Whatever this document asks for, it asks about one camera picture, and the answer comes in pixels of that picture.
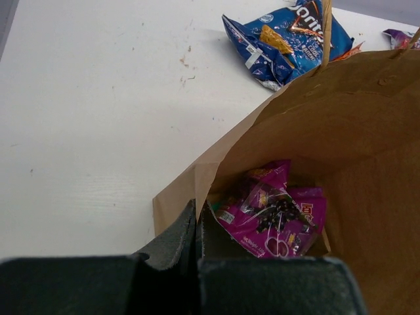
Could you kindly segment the teal candy packet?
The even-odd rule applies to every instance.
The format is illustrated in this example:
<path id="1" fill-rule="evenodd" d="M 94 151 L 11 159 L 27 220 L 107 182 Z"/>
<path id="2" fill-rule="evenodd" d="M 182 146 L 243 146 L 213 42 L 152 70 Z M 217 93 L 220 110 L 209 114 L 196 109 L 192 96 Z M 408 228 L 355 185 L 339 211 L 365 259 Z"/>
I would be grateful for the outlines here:
<path id="1" fill-rule="evenodd" d="M 211 208 L 214 212 L 216 212 L 219 209 L 220 206 L 221 206 L 221 203 L 219 201 L 211 204 Z"/>

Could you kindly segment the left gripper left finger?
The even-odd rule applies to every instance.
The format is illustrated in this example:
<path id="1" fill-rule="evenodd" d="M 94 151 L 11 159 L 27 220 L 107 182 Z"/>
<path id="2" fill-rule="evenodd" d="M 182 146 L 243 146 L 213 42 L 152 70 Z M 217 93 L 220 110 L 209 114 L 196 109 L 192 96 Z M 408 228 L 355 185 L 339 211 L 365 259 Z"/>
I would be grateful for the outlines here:
<path id="1" fill-rule="evenodd" d="M 196 205 L 130 255 L 1 262 L 2 314 L 193 314 Z"/>

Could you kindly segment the red purple berry snack packet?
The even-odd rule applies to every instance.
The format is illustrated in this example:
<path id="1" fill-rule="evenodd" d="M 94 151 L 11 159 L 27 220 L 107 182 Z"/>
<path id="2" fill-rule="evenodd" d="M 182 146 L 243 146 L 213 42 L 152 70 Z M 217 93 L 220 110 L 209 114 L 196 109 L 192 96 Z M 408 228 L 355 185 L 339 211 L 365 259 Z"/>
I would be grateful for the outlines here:
<path id="1" fill-rule="evenodd" d="M 415 35 L 413 32 L 395 29 L 384 30 L 383 34 L 389 36 L 391 49 L 405 49 Z"/>

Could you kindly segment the orange snack packet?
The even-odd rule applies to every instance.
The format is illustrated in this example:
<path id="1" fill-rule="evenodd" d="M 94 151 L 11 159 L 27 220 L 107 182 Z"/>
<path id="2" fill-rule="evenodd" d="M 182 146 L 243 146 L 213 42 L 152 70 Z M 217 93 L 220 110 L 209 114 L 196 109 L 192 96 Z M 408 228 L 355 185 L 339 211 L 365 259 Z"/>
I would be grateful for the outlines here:
<path id="1" fill-rule="evenodd" d="M 361 42 L 361 43 L 357 44 L 356 46 L 351 48 L 349 51 L 347 51 L 342 56 L 339 56 L 339 57 L 335 58 L 334 61 L 346 60 L 347 58 L 350 58 L 351 56 L 354 56 L 355 54 L 358 54 L 358 53 L 362 52 L 361 47 L 362 47 L 363 44 L 364 44 L 364 42 Z"/>

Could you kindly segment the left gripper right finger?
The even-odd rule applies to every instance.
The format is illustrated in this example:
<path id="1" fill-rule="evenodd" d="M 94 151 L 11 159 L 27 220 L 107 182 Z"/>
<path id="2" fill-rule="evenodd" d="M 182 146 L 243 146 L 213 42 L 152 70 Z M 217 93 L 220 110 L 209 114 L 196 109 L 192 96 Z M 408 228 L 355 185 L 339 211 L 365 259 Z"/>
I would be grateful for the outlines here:
<path id="1" fill-rule="evenodd" d="M 346 264 L 332 257 L 257 259 L 201 210 L 201 314 L 367 314 Z"/>

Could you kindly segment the brown paper bag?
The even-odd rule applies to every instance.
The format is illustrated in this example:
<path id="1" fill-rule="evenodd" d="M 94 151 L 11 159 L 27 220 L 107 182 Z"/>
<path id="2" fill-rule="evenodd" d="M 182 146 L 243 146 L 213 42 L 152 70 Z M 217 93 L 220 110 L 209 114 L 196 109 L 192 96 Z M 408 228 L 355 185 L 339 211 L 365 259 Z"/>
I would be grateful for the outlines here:
<path id="1" fill-rule="evenodd" d="M 246 171 L 291 161 L 327 197 L 325 246 L 356 280 L 367 314 L 419 313 L 419 52 L 324 56 L 188 166 L 153 200 L 162 233 L 196 216 Z"/>

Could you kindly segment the blue Doritos chip bag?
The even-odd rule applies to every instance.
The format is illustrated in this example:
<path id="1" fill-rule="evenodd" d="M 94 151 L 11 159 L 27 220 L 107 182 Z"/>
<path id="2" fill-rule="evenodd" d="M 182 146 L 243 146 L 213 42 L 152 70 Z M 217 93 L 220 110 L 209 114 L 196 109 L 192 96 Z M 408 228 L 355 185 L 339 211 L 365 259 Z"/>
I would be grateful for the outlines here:
<path id="1" fill-rule="evenodd" d="M 222 16 L 229 40 L 265 88 L 284 85 L 321 65 L 326 1 L 297 1 L 246 24 Z"/>

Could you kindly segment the purple candy packet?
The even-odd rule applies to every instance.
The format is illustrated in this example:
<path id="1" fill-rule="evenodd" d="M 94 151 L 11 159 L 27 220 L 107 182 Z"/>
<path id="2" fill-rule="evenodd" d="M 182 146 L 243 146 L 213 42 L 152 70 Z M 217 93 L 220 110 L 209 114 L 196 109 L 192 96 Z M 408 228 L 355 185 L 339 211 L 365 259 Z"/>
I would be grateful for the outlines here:
<path id="1" fill-rule="evenodd" d="M 324 229 L 322 188 L 290 188 L 290 166 L 277 160 L 246 172 L 212 210 L 230 237 L 257 258 L 303 256 Z"/>

